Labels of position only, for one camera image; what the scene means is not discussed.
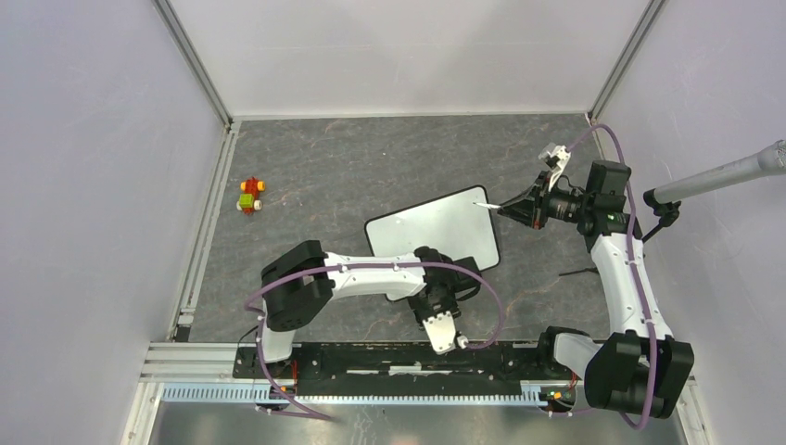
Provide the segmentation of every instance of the metal bracket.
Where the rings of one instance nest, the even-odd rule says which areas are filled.
[[[704,420],[698,386],[692,378],[685,384],[677,401],[677,415],[688,445],[711,445],[709,428]]]
[[[619,58],[612,68],[612,72],[609,74],[608,79],[606,79],[606,83],[603,85],[603,88],[601,88],[598,98],[595,99],[595,102],[592,104],[592,108],[590,108],[589,112],[587,113],[590,124],[597,123],[597,119],[601,116],[603,109],[609,103],[612,93],[619,85],[622,76],[625,75],[631,61],[636,56],[636,53],[639,52],[639,48],[641,47],[644,37],[647,36],[647,33],[653,26],[655,19],[657,19],[658,15],[663,10],[665,3],[666,0],[650,0],[650,3],[647,4],[647,6],[644,8],[644,12],[641,13],[639,23],[636,24],[636,28],[634,28],[633,33],[630,34],[628,42],[625,44],[622,53],[619,55]]]
[[[210,80],[208,71],[199,59],[199,55],[194,45],[191,43],[191,40],[188,38],[188,34],[186,34],[180,19],[178,19],[170,0],[153,0],[153,4],[161,15],[164,24],[169,28],[172,39],[177,44],[181,54],[183,54],[185,63],[188,64],[191,72],[194,73],[194,77],[196,77],[196,81],[199,82],[199,86],[202,87],[202,91],[204,91],[205,95],[208,97],[208,101],[213,107],[216,116],[221,119],[226,127],[229,127],[229,125],[232,124],[232,115],[223,104],[216,86]]]
[[[161,383],[137,384],[120,444],[146,445],[150,441],[163,390],[164,385]]]
[[[554,188],[560,176],[563,175],[565,167],[570,160],[570,153],[567,152],[565,146],[557,146],[556,144],[548,144],[543,151],[538,155],[538,159],[546,162],[551,167],[551,174],[549,175],[549,191]]]
[[[196,231],[196,241],[192,249],[191,260],[188,263],[188,268],[180,286],[180,304],[176,308],[175,314],[172,315],[172,329],[168,339],[174,341],[188,341],[191,323],[194,322],[194,311],[197,309],[199,292],[202,288],[202,278],[208,265],[210,244],[216,230],[223,191],[229,177],[229,168],[232,165],[232,157],[235,153],[235,143],[237,142],[241,123],[239,121],[232,124],[230,131],[224,137],[218,159],[216,160],[210,189],[208,190],[205,207],[202,211],[202,220],[199,222],[199,227]]]
[[[236,353],[235,343],[151,343],[139,381],[233,383],[232,369]]]
[[[310,405],[488,405],[546,406],[540,386],[523,383],[521,395],[507,396],[296,396]],[[166,402],[287,404],[271,395],[267,383],[167,383],[160,396]]]
[[[450,311],[423,320],[423,328],[437,354],[444,354],[456,348],[456,323]]]

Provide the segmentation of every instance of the toy car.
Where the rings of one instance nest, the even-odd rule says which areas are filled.
[[[264,181],[251,176],[240,183],[240,190],[243,194],[237,200],[237,209],[250,215],[254,211],[262,210],[262,201],[259,200],[260,192],[265,191]]]

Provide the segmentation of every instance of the gray floor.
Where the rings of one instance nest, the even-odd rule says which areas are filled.
[[[569,144],[587,127],[579,115],[454,116],[243,122],[210,249],[191,340],[237,341],[254,324],[241,307],[260,287],[260,271],[300,241],[325,250],[369,255],[363,224],[375,216],[482,184],[490,202],[512,197],[545,164],[549,142]],[[584,184],[598,148],[577,149],[567,173]],[[239,184],[267,183],[264,209],[235,209]],[[550,325],[608,336],[600,278],[559,272],[592,265],[572,225],[541,231],[495,218],[501,264],[484,273],[508,319],[503,339],[535,339]],[[487,337],[496,323],[493,298],[481,292],[461,304],[458,328]],[[383,297],[328,304],[296,341],[426,340],[405,302]]]

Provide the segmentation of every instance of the purple cable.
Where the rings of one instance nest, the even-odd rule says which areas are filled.
[[[293,404],[296,407],[298,407],[300,410],[305,411],[305,413],[291,413],[291,412],[287,412],[287,411],[268,411],[268,413],[276,414],[276,415],[288,415],[288,416],[292,416],[292,417],[303,417],[303,418],[309,418],[309,419],[331,420],[331,417],[329,415],[320,413],[320,412],[318,412],[316,410],[313,410],[312,408],[309,408],[308,406],[298,402],[297,400],[295,400],[289,394],[286,394],[286,392],[281,390],[281,387],[275,382],[275,380],[273,379],[273,377],[270,374],[270,371],[268,370],[267,363],[265,363],[264,351],[262,350],[262,333],[264,332],[265,316],[266,316],[266,314],[265,314],[265,311],[263,309],[254,307],[254,306],[252,306],[252,304],[257,299],[262,298],[264,296],[264,294],[270,292],[271,290],[273,290],[273,289],[275,289],[275,288],[277,288],[277,287],[279,287],[281,285],[284,285],[284,284],[289,283],[291,281],[298,280],[298,279],[303,278],[303,277],[308,276],[308,275],[314,275],[314,274],[317,274],[317,273],[338,272],[338,271],[341,271],[343,269],[343,267],[344,266],[342,266],[342,265],[315,267],[313,269],[307,269],[305,271],[292,273],[290,275],[287,275],[285,277],[279,278],[278,280],[275,280],[275,281],[273,281],[273,282],[263,286],[260,290],[258,290],[256,292],[254,292],[253,294],[251,294],[246,299],[246,301],[243,303],[243,308],[246,311],[255,312],[255,313],[257,313],[260,316],[260,324],[259,324],[259,327],[258,327],[258,332],[259,333],[258,333],[258,336],[256,338],[256,341],[257,341],[257,354],[260,356],[260,367],[262,368],[262,372],[265,374],[265,377],[270,382],[271,387],[273,387],[273,389],[275,389],[281,397],[283,397],[285,400],[287,400],[291,404]],[[491,335],[491,337],[488,340],[484,341],[483,343],[481,343],[479,345],[468,345],[467,348],[469,350],[482,350],[483,348],[486,348],[489,345],[491,345],[492,343],[494,343],[495,341],[497,341],[497,338],[500,336],[500,332],[502,332],[502,325],[505,322],[505,310],[502,307],[502,300],[497,295],[497,292],[494,290],[494,288],[491,287],[491,285],[488,283],[488,281],[483,279],[483,277],[481,277],[477,273],[474,273],[474,272],[472,272],[472,271],[470,271],[468,269],[465,269],[465,268],[463,268],[461,266],[457,266],[455,264],[447,264],[447,263],[444,263],[444,262],[402,262],[402,263],[398,263],[398,264],[390,262],[390,263],[346,264],[346,267],[348,269],[395,269],[396,267],[399,267],[399,268],[436,267],[436,268],[440,268],[440,269],[449,269],[449,270],[452,270],[452,271],[455,271],[455,272],[464,273],[464,274],[466,274],[468,276],[471,276],[475,280],[477,280],[477,282],[480,283],[481,286],[485,287],[486,289],[488,289],[489,292],[491,292],[491,295],[497,301],[497,308],[499,309],[499,314],[498,314],[499,318],[498,318],[498,321],[497,321],[497,327],[494,329],[494,332]]]
[[[604,124],[598,123],[596,125],[592,125],[589,127],[578,139],[571,144],[569,147],[565,149],[567,152],[573,151],[578,144],[580,144],[584,139],[587,138],[592,132],[597,130],[604,129],[609,136],[612,138],[612,142],[614,142],[616,148],[616,155],[619,158],[619,162],[625,165],[625,157],[622,156],[622,147],[619,145],[619,139],[617,139],[616,134],[612,129]],[[647,392],[644,398],[644,409],[641,411],[641,419],[639,419],[638,423],[634,423],[633,420],[628,417],[625,413],[620,413],[622,418],[625,422],[631,426],[633,429],[637,431],[641,431],[644,427],[647,426],[647,423],[650,421],[650,412],[653,409],[653,398],[655,392],[655,370],[658,364],[658,343],[657,343],[657,334],[655,333],[655,326],[652,322],[653,315],[650,311],[650,302],[647,301],[646,293],[644,292],[644,284],[641,281],[641,276],[639,275],[639,268],[636,267],[634,263],[635,254],[633,252],[633,227],[636,223],[636,203],[633,199],[633,189],[630,187],[630,181],[625,184],[625,189],[628,192],[628,202],[630,203],[630,220],[628,220],[628,233],[627,233],[627,241],[628,241],[628,262],[630,264],[630,271],[633,275],[633,282],[636,285],[636,290],[639,293],[639,301],[641,301],[641,308],[644,311],[644,317],[646,317],[647,323],[647,332],[650,334],[650,371],[647,374]]]

